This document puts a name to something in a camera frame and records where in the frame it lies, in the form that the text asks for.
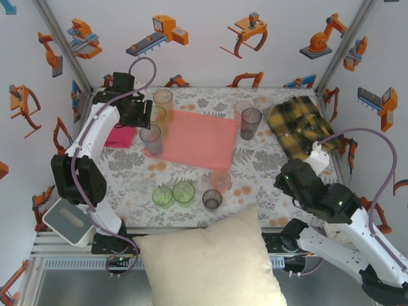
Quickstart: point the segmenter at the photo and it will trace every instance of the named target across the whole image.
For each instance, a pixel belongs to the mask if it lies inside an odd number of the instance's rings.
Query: yellow plaid shirt
[[[268,125],[286,156],[293,159],[308,158],[315,141],[334,134],[330,123],[320,116],[319,110],[308,96],[293,97],[276,105],[268,118]],[[323,145],[327,152],[343,147],[340,138],[334,138]]]

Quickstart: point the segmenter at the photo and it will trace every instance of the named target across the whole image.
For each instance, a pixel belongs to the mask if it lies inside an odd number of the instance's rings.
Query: pink towel
[[[132,139],[136,134],[136,128],[125,126],[125,127],[114,127],[106,139],[105,147],[110,148],[130,148],[132,144]]]

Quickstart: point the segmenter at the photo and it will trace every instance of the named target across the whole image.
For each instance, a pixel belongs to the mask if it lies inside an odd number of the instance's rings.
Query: white cushion
[[[285,306],[256,207],[207,229],[135,237],[154,306]]]

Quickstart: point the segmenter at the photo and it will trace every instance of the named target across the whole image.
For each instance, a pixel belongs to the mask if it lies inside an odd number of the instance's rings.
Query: gray floral mat
[[[157,89],[148,89],[147,97]],[[267,96],[279,104],[297,95],[316,100],[311,89],[243,89],[243,88],[171,88],[174,109],[233,119],[235,102],[247,100],[253,104],[256,97]],[[139,136],[133,138],[129,149],[104,148],[100,155],[100,169],[108,182],[107,200],[127,226],[135,227],[207,227],[220,219],[243,210],[247,205],[258,207],[262,227],[282,227],[294,217],[314,226],[323,222],[293,206],[291,198],[274,188],[276,175],[286,163],[276,137],[262,121],[252,140],[237,136],[229,172],[230,189],[223,194],[222,205],[209,212],[201,202],[204,191],[211,188],[208,169],[152,159],[144,155]],[[337,182],[334,165],[322,173],[325,183]],[[196,196],[188,207],[177,202],[161,208],[152,201],[153,190],[188,180],[196,188]]]

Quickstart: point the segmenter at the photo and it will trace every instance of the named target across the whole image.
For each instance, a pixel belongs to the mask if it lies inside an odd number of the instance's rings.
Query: cup
[[[247,109],[251,108],[253,105],[248,101],[238,101],[234,105],[234,120],[238,122],[238,126],[241,124],[241,114]]]
[[[196,189],[190,182],[181,181],[173,187],[174,200],[179,203],[188,203],[196,195]]]
[[[153,100],[156,106],[163,107],[167,112],[167,120],[173,120],[173,94],[168,89],[159,89],[153,94]]]
[[[139,136],[150,154],[153,156],[159,156],[163,153],[160,127],[151,124],[150,129],[140,129]]]
[[[231,175],[226,170],[215,170],[210,176],[211,186],[220,193],[225,193],[231,185]]]
[[[262,117],[268,120],[268,116],[273,108],[272,100],[268,97],[254,98],[254,108],[257,108],[262,113]]]
[[[210,189],[203,194],[203,204],[207,208],[217,209],[222,203],[222,196],[218,190]]]
[[[165,207],[166,205],[171,204],[171,201],[173,199],[171,189],[166,186],[156,188],[153,191],[152,199],[153,202],[158,206]]]
[[[262,113],[256,108],[244,110],[241,115],[241,138],[251,140],[258,129],[261,119]]]
[[[168,120],[166,110],[161,106],[153,106],[150,115],[150,123],[157,125],[161,130],[161,136],[168,135]]]

